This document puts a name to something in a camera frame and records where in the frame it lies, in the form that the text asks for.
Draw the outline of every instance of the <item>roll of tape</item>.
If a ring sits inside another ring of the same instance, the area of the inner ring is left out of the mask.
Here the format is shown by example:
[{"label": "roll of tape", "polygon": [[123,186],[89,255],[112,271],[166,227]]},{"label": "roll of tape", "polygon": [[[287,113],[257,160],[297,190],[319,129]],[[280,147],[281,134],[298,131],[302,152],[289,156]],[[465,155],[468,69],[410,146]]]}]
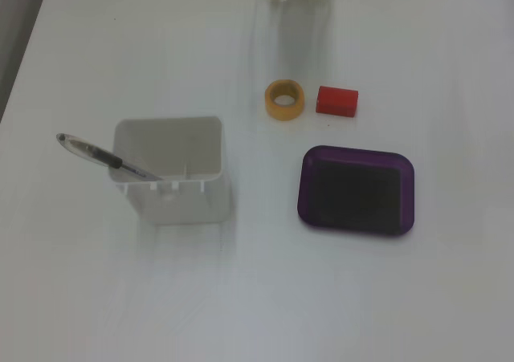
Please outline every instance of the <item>roll of tape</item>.
[{"label": "roll of tape", "polygon": [[[281,106],[275,102],[279,96],[290,96],[293,105]],[[305,96],[302,87],[292,79],[280,79],[266,89],[266,110],[274,119],[289,121],[298,117],[304,111]]]}]

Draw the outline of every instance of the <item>white table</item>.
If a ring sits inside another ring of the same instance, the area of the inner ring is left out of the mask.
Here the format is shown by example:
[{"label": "white table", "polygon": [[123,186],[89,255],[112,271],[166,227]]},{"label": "white table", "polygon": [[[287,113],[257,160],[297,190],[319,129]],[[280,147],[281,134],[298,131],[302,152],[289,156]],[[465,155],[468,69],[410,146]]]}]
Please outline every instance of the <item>white table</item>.
[{"label": "white table", "polygon": [[[514,0],[45,0],[0,123],[0,360],[484,361],[514,353]],[[304,114],[265,112],[274,79]],[[320,85],[360,91],[318,115]],[[235,214],[140,223],[106,172],[125,118],[217,115]],[[401,153],[401,240],[296,212],[319,144]]]}]

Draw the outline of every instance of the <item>red block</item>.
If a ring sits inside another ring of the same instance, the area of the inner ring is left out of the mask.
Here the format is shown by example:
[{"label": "red block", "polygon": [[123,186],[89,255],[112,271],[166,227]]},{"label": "red block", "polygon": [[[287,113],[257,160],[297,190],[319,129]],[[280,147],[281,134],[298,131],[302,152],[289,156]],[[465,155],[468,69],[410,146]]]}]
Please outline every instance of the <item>red block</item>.
[{"label": "red block", "polygon": [[355,117],[359,92],[339,89],[337,87],[320,87],[317,113],[327,115]]}]

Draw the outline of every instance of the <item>white pen holder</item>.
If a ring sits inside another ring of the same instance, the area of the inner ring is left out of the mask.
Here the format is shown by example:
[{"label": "white pen holder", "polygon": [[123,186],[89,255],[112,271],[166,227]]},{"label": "white pen holder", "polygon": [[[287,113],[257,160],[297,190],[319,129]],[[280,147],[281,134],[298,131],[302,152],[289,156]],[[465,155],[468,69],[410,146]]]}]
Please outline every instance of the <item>white pen holder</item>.
[{"label": "white pen holder", "polygon": [[143,220],[163,226],[228,218],[230,182],[218,117],[124,120],[116,126],[113,151],[165,179],[141,182],[109,169]]}]

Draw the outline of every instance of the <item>purple tray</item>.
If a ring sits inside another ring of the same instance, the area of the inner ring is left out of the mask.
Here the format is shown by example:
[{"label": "purple tray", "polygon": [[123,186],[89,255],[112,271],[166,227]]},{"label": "purple tray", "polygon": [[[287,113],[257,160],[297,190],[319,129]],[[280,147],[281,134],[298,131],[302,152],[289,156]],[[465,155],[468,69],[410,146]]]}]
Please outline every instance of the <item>purple tray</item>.
[{"label": "purple tray", "polygon": [[397,153],[312,148],[304,157],[298,214],[311,226],[405,234],[414,225],[414,167]]}]

